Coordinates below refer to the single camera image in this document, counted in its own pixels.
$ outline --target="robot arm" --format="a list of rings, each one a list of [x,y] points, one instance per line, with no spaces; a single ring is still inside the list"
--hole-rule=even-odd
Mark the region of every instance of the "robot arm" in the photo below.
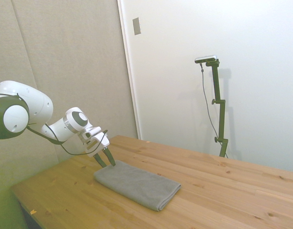
[[[107,148],[106,133],[101,132],[99,126],[93,127],[81,109],[71,108],[59,121],[47,125],[52,114],[52,100],[44,93],[15,81],[0,83],[0,139],[19,136],[27,128],[54,144],[62,145],[77,134],[86,154],[94,156],[103,166],[97,155],[102,149],[115,165]]]

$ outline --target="gray towel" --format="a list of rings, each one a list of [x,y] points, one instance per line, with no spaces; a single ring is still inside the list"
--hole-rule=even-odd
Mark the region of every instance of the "gray towel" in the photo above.
[[[94,173],[94,178],[111,190],[155,211],[161,211],[181,184],[116,160]]]

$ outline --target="white wall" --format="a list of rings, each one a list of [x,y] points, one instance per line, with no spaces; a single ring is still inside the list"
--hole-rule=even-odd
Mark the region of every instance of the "white wall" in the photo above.
[[[293,0],[119,0],[120,6],[142,139],[219,155],[194,63],[216,54],[227,154],[293,171]],[[205,88],[211,102],[209,67]],[[209,107],[218,129],[219,106]]]

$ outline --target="beige wall panel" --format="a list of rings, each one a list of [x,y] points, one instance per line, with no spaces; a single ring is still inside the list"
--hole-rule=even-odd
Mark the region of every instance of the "beige wall panel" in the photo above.
[[[109,138],[137,137],[117,1],[13,3],[38,89],[53,101],[50,122],[77,106]]]
[[[0,0],[0,82],[4,80],[36,87],[12,3]],[[57,163],[52,144],[28,130],[0,140],[0,229],[26,228],[10,186]]]

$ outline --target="wooden table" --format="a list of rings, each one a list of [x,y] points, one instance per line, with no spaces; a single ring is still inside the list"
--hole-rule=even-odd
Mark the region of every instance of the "wooden table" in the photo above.
[[[293,229],[293,172],[123,136],[109,149],[182,188],[155,212],[95,181],[93,157],[75,156],[12,190],[48,229]]]

